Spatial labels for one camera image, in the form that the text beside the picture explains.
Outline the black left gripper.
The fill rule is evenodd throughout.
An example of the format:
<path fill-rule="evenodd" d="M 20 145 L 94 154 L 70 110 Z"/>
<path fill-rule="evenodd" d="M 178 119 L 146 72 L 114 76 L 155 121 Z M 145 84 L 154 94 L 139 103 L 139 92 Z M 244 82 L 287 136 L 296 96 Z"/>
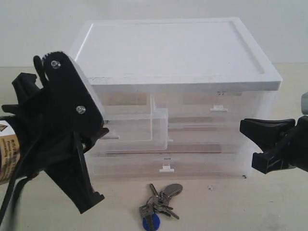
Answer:
<path fill-rule="evenodd" d="M 3 105 L 1 119 L 1 182 L 8 184 L 1 210 L 17 206 L 26 183 L 45 172 L 80 213 L 104 199 L 92 187 L 85 161 L 108 133 L 103 116 L 79 75 L 36 85 L 37 77 L 20 73 L 13 81 L 18 103 Z"/>

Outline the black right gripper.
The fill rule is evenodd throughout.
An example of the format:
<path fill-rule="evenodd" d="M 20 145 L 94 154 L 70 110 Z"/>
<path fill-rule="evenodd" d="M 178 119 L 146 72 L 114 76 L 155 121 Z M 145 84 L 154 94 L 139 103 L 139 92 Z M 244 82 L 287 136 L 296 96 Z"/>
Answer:
<path fill-rule="evenodd" d="M 245 118 L 240 132 L 256 144 L 261 153 L 253 153 L 252 168 L 267 174 L 298 168 L 308 170 L 308 117 L 285 120 Z"/>

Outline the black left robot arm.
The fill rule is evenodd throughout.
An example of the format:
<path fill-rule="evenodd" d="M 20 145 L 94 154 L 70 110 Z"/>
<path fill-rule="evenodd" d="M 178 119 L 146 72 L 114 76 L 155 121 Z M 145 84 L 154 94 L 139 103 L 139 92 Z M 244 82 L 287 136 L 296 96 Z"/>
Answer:
<path fill-rule="evenodd" d="M 77 74 L 53 87 L 51 79 L 20 73 L 13 81 L 18 103 L 3 105 L 0 119 L 0 182 L 8 184 L 0 212 L 16 207 L 24 186 L 45 172 L 84 213 L 104 199 L 92 187 L 85 161 L 108 133 Z"/>

